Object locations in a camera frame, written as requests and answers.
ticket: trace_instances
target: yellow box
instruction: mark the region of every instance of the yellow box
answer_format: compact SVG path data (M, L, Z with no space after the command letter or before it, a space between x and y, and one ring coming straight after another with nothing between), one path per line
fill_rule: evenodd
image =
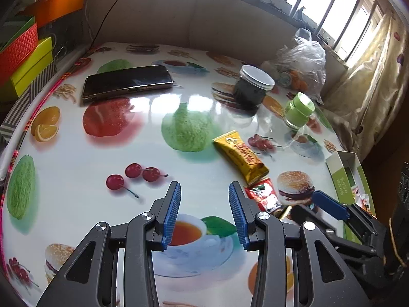
M32 81L52 62L51 37L38 42L37 48L8 81L0 86L0 102L17 100Z

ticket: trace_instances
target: white lid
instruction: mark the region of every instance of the white lid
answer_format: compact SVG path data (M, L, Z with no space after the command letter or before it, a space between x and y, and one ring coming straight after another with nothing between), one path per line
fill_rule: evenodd
M256 87L266 91L270 91L275 85L274 79L268 73L248 64L241 67L240 76Z

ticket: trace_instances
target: red candy wrapper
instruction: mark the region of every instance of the red candy wrapper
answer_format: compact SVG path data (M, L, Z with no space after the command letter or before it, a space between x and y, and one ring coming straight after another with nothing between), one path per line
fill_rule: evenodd
M276 217L283 212L285 207L279 202L270 178L260 180L244 190L249 199L257 202L261 211L266 211Z

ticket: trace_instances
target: black smartphone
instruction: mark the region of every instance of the black smartphone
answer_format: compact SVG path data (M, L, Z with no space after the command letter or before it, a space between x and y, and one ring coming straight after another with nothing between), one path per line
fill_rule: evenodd
M162 65L114 70L88 76L81 97L83 103L88 103L130 92L169 88L173 82Z

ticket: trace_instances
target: fruit-patterned tablecloth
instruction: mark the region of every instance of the fruit-patterned tablecloth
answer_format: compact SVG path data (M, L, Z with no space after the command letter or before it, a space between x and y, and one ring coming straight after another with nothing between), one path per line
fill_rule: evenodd
M173 180L182 191L179 242L153 255L161 306L250 306L258 253L239 244L228 201L229 184L245 182L212 139L231 130L245 142L263 138L267 149L253 149L279 198L291 203L308 203L303 195L311 188L337 198L325 158L341 146L319 109L299 134L286 126L283 107L295 93L288 89L275 87L256 114L242 111L232 88L243 63L180 47L106 43L60 79L22 136L2 200L3 264L29 306L96 223L130 221ZM151 64L165 65L177 86L80 104L88 75ZM115 190L118 183L140 198ZM318 213L342 235L341 223ZM123 306L123 251L119 256ZM287 288L292 305L291 265Z

